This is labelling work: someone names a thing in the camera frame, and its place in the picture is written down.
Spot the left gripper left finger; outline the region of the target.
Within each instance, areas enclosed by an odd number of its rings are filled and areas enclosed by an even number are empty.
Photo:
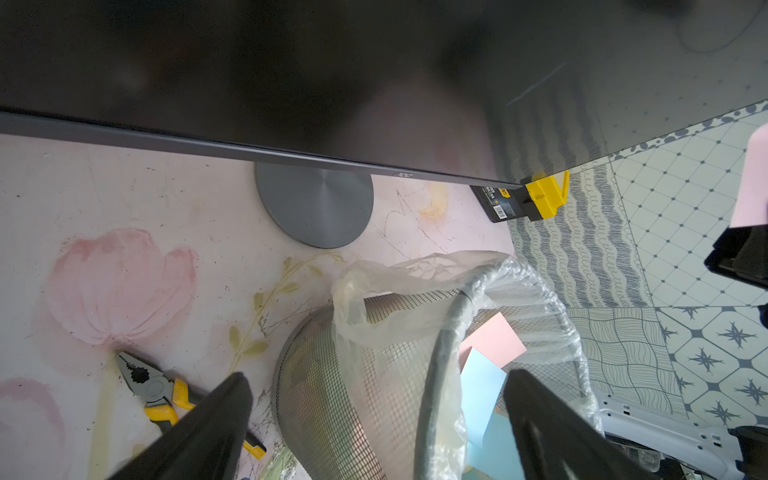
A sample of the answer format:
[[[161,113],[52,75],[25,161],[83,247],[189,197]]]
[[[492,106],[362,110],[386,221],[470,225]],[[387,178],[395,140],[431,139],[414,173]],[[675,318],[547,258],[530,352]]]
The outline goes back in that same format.
[[[233,479],[253,396],[246,377],[231,374],[114,479]]]

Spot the pink note in bin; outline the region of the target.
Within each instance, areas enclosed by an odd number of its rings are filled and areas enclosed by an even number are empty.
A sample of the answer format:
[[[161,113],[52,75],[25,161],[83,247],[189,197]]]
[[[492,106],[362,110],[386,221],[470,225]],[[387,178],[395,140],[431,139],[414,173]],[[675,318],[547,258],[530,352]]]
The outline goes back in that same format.
[[[472,350],[477,350],[499,368],[506,367],[527,352],[527,348],[501,312],[494,313],[461,342],[460,367],[464,366]]]

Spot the grey mesh waste bin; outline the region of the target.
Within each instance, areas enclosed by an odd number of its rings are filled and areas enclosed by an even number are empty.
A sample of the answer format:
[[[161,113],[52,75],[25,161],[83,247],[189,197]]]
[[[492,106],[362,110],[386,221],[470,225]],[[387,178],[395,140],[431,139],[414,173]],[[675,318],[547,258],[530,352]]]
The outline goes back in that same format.
[[[273,415],[314,479],[457,479],[468,463],[459,345],[501,314],[525,370],[602,426],[579,333],[530,265],[489,251],[358,261],[284,346]]]

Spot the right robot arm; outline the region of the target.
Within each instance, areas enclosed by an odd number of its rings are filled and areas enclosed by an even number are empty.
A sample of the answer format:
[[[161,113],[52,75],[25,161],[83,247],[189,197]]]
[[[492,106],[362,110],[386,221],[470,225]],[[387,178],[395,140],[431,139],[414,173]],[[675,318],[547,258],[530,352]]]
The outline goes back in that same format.
[[[704,260],[707,270],[755,288],[767,287],[767,227],[765,225],[728,228],[715,241]],[[765,479],[767,477],[767,417],[755,415],[757,425],[737,425],[741,417],[730,411],[724,399],[733,400],[731,387],[767,407],[767,375],[759,368],[767,365],[767,351],[750,358],[735,357],[739,367],[718,382],[709,382],[697,399],[712,400],[707,414],[716,424],[702,420],[683,421],[656,410],[624,401],[614,394],[600,393],[600,415],[606,435],[633,442],[643,448],[676,460],[694,472],[713,479]]]

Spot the yellow black pliers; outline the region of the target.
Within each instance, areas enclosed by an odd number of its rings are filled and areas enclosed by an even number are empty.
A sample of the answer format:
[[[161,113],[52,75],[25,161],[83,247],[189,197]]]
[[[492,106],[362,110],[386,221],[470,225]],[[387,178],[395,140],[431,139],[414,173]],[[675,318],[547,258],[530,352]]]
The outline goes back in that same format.
[[[143,402],[145,415],[162,434],[178,423],[176,408],[192,410],[205,397],[182,378],[169,377],[130,352],[120,351],[116,363],[129,390]]]

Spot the clear plastic bin liner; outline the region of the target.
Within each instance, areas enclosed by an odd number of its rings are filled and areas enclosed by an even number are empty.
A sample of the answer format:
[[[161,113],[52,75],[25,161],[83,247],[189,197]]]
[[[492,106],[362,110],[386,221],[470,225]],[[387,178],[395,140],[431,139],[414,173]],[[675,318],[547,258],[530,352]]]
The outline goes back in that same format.
[[[456,479],[468,463],[461,342],[501,312],[526,370],[600,429],[587,358],[564,304],[536,270],[493,251],[394,266],[358,261],[332,289],[332,331],[348,398],[388,479]]]

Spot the round grey monitor base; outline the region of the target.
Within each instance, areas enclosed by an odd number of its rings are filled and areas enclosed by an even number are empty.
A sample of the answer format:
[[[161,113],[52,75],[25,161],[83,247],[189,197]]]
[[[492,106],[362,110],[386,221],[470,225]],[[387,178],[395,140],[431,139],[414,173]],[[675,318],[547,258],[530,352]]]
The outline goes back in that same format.
[[[370,222],[374,189],[368,174],[258,163],[254,176],[272,220],[302,244],[340,248],[359,238]]]

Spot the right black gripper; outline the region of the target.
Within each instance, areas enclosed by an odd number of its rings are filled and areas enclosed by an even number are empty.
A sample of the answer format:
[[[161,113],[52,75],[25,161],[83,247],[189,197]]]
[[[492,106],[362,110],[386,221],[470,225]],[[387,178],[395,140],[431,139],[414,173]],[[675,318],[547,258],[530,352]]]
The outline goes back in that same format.
[[[726,228],[704,265],[712,273],[766,290],[767,226]]]

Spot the black flat monitor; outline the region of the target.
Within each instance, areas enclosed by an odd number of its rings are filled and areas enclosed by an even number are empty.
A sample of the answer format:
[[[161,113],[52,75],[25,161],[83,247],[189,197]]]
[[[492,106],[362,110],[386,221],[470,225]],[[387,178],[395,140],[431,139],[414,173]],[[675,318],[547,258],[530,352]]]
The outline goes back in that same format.
[[[515,185],[767,97],[763,1],[5,1],[13,135]]]

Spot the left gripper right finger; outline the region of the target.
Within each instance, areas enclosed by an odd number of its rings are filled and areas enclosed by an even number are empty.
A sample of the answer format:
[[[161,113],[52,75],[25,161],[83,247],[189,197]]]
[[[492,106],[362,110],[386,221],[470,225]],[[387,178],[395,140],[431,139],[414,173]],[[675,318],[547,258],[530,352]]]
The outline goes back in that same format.
[[[527,479],[652,479],[526,370],[503,390]]]

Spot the pink sticky note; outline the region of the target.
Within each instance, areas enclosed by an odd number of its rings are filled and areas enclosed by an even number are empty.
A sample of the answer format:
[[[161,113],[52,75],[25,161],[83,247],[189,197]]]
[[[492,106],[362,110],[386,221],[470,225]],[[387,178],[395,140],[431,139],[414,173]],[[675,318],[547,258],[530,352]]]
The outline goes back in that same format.
[[[730,221],[731,228],[767,225],[768,204],[768,125],[759,127],[750,137],[739,190]]]

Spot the blue note in bin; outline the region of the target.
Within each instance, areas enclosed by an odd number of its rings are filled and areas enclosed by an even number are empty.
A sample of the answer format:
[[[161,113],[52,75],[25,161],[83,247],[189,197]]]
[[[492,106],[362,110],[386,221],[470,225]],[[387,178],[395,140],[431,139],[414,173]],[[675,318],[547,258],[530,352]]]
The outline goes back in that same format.
[[[462,411],[467,427],[468,441],[481,447],[494,413],[506,373],[471,347],[461,370]]]

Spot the yellow black toolbox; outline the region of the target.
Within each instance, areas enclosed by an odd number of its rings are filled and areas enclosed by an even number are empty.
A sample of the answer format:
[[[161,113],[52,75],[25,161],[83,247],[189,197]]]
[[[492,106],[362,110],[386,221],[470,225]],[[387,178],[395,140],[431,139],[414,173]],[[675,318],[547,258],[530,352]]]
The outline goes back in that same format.
[[[567,203],[570,171],[532,180],[519,188],[471,186],[486,216],[492,223],[525,218],[532,222],[557,215]]]

